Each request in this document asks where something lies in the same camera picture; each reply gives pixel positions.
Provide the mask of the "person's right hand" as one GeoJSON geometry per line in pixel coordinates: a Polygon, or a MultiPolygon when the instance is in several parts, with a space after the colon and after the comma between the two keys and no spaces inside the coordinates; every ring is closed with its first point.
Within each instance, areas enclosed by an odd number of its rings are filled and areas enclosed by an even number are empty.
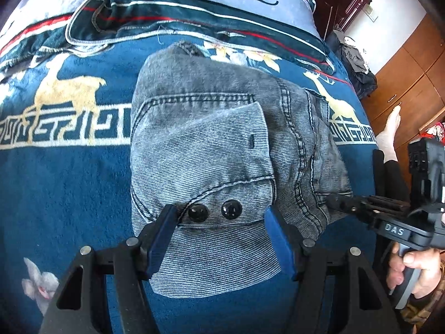
{"type": "Polygon", "coordinates": [[[389,270],[386,284],[390,290],[404,282],[407,268],[420,269],[421,273],[412,294],[421,299],[437,288],[442,278],[441,255],[437,249],[430,248],[425,251],[411,251],[404,256],[399,255],[399,243],[394,242],[389,259],[389,270]]]}

